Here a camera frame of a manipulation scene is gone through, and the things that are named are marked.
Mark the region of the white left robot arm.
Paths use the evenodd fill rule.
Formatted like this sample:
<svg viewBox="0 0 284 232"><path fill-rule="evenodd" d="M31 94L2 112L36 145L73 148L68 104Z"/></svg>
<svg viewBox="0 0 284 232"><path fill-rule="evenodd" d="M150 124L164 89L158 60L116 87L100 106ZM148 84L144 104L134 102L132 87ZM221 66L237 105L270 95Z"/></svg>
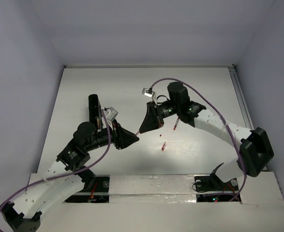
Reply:
<svg viewBox="0 0 284 232"><path fill-rule="evenodd" d="M121 150L137 141L134 133L115 120L105 128L91 122L81 123L41 179L18 190L0 205L0 217L15 232L37 231L41 216L51 206L80 190L93 188L95 174L86 166L90 151L104 146L109 149L111 145Z"/></svg>

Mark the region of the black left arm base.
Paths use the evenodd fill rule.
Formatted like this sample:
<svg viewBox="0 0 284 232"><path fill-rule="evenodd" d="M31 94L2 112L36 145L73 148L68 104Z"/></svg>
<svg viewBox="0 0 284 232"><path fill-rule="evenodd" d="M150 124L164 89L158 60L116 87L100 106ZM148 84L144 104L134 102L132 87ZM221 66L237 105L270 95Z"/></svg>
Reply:
<svg viewBox="0 0 284 232"><path fill-rule="evenodd" d="M110 176L97 176L90 190L81 190L66 199L65 203L109 203Z"/></svg>

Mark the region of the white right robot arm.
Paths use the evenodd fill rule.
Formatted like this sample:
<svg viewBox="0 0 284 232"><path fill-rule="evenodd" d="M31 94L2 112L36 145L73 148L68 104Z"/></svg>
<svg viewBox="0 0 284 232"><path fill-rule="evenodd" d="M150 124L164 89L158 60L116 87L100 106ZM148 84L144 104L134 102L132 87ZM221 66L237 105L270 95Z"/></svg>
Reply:
<svg viewBox="0 0 284 232"><path fill-rule="evenodd" d="M152 98L147 103L146 116L139 133L157 130L164 125L164 119L177 115L179 120L194 128L206 131L236 149L237 157L219 164L211 173L210 185L222 189L228 181L243 174L256 177L274 157L266 131L244 128L223 119L219 113L212 113L200 103L190 99L187 88L180 82L167 87L169 97L163 103L155 101L155 92L144 88L143 95Z"/></svg>

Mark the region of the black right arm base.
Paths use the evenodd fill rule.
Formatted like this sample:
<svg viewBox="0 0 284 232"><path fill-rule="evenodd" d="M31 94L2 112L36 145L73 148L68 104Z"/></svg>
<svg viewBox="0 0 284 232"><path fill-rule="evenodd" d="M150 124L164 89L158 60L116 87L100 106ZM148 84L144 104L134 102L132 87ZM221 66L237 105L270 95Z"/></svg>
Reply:
<svg viewBox="0 0 284 232"><path fill-rule="evenodd" d="M194 178L192 189L197 193L198 203L241 202L238 193L237 179L224 183L215 174L222 164L218 165L210 175L198 175Z"/></svg>

